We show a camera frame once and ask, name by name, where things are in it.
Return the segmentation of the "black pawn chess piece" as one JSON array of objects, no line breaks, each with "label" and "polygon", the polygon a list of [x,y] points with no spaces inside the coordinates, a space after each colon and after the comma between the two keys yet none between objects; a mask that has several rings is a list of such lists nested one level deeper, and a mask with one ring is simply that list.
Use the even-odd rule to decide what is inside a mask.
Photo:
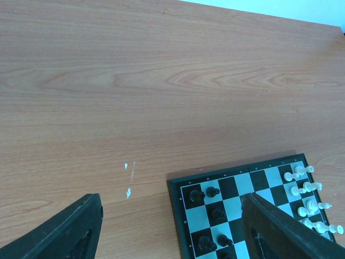
[{"label": "black pawn chess piece", "polygon": [[215,187],[208,187],[206,189],[206,194],[208,197],[213,198],[216,195],[218,195],[220,193],[220,189],[219,188],[215,188]]}]

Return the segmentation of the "black rook chess piece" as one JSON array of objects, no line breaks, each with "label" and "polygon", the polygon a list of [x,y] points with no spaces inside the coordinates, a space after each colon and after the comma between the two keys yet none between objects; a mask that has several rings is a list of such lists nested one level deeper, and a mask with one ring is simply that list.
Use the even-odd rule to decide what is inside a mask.
[{"label": "black rook chess piece", "polygon": [[204,201],[205,194],[202,191],[192,190],[189,194],[191,202],[202,202]]}]

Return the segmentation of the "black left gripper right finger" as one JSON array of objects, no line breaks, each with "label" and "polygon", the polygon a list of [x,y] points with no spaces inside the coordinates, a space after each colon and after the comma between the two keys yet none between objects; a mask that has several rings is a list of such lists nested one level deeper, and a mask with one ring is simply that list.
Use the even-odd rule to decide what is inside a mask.
[{"label": "black left gripper right finger", "polygon": [[256,193],[241,197],[250,258],[344,258],[344,247],[309,229]]}]

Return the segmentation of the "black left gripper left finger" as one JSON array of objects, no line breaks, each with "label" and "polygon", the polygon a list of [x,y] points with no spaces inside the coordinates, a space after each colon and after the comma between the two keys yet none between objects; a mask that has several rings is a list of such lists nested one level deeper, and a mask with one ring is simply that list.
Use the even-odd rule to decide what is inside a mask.
[{"label": "black left gripper left finger", "polygon": [[86,194],[37,228],[1,248],[1,258],[95,258],[104,210]]}]

